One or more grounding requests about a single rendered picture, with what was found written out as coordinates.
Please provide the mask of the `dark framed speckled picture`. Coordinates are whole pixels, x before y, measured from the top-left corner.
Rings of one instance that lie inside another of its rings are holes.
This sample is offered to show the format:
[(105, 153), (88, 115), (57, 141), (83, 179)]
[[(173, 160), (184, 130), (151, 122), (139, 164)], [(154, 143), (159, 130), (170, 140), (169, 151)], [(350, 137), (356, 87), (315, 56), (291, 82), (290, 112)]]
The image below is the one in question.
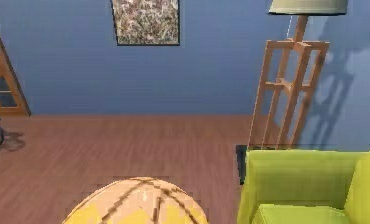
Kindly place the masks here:
[(111, 0), (111, 7), (118, 45), (180, 44), (179, 0)]

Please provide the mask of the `brown wooden glazed door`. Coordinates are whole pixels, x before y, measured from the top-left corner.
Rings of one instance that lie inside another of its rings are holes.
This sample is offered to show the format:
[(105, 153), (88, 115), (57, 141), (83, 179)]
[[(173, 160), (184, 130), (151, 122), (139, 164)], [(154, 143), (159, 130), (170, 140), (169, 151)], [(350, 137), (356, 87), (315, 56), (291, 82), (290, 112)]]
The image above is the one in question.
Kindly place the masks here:
[(0, 36), (0, 116), (31, 116), (31, 110)]

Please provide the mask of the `wooden frame floor lamp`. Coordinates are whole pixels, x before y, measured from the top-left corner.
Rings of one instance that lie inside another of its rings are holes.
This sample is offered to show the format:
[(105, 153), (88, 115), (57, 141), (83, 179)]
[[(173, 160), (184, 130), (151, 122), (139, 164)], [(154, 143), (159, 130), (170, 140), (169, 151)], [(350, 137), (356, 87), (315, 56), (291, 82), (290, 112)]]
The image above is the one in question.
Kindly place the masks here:
[[(304, 39), (311, 16), (341, 16), (348, 0), (271, 0), (270, 15), (297, 18), (294, 34), (282, 41), (266, 42), (247, 148), (291, 148), (298, 144), (330, 44)], [(270, 143), (265, 128), (260, 142), (254, 140), (265, 92), (273, 92), (267, 119), (272, 120), (282, 93), (288, 96), (278, 137)]]

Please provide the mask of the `orange black striped basketball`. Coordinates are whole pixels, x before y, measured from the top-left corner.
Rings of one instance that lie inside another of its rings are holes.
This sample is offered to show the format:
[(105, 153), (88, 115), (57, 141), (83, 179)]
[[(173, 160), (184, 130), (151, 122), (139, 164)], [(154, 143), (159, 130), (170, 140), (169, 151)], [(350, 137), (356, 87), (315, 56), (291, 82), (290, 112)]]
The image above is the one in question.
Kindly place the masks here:
[(180, 187), (152, 177), (110, 183), (87, 196), (62, 224), (209, 224)]

